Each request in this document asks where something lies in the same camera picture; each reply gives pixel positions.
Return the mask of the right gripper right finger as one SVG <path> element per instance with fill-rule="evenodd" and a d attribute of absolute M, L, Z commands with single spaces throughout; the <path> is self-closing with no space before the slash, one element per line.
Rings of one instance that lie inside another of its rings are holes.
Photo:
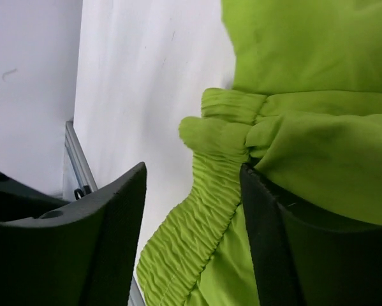
<path fill-rule="evenodd" d="M 382 305 L 382 226 L 328 212 L 240 169 L 261 305 Z"/>

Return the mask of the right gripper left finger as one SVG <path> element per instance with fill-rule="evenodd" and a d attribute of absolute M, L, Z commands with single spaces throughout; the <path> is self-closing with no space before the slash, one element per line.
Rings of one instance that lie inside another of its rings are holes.
<path fill-rule="evenodd" d="M 67 202 L 0 172 L 0 305 L 127 305 L 146 181 L 138 163 Z"/>

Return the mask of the green shorts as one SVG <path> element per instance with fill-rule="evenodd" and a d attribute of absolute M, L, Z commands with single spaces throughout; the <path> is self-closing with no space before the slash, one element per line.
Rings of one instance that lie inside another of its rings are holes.
<path fill-rule="evenodd" d="M 190 194 L 141 252 L 147 305 L 261 305 L 240 169 L 333 214 L 382 226 L 382 1 L 223 1 L 231 89 L 179 135 Z"/>

